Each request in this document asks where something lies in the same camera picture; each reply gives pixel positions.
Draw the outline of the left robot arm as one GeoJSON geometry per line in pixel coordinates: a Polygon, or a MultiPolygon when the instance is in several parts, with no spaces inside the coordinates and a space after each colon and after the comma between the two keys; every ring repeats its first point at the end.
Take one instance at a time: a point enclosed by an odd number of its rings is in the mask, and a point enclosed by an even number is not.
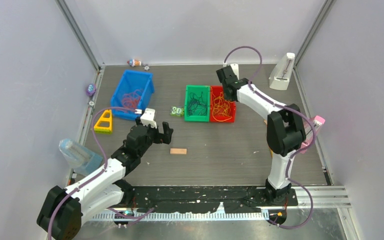
{"type": "Polygon", "coordinates": [[[128,207],[133,202],[132,186],[123,178],[140,164],[152,144],[170,144],[174,132],[165,121],[162,132],[139,117],[135,122],[104,165],[75,184],[56,185],[48,191],[36,219],[48,239],[72,240],[84,223],[104,209],[117,204],[128,207]]]}

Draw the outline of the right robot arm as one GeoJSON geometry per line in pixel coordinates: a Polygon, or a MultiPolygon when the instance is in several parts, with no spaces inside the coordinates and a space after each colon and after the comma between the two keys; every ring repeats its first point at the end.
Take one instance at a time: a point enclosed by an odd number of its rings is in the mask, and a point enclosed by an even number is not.
{"type": "Polygon", "coordinates": [[[279,205],[291,189],[291,168],[306,139],[300,108],[274,100],[247,78],[238,79],[231,66],[218,69],[216,74],[227,101],[248,106],[266,121],[266,141],[273,154],[263,195],[271,205],[279,205]]]}

